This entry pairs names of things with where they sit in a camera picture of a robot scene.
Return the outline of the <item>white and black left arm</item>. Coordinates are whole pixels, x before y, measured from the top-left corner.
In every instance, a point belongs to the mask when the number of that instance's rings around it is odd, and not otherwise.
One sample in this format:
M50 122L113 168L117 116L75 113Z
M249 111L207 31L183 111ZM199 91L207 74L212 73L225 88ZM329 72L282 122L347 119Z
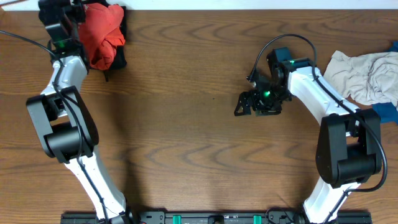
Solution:
M95 223L136 223L124 194L99 157L99 134L80 88L90 64L78 26L85 21L82 1L39 1L39 19L50 35L53 74L26 107L46 155L78 179L91 199Z

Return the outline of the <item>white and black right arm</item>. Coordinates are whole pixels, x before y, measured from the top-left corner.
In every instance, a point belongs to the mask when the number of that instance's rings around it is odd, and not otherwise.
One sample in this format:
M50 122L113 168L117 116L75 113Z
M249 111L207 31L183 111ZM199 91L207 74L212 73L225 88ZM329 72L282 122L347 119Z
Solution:
M320 125L315 163L319 179L302 211L284 213L287 223L370 223L368 214L338 214L347 197L361 192L372 175L386 173L380 118L346 101L320 74L313 60L294 59L287 47L267 55L271 77L252 71L252 90L239 95L235 116L278 115L297 97Z

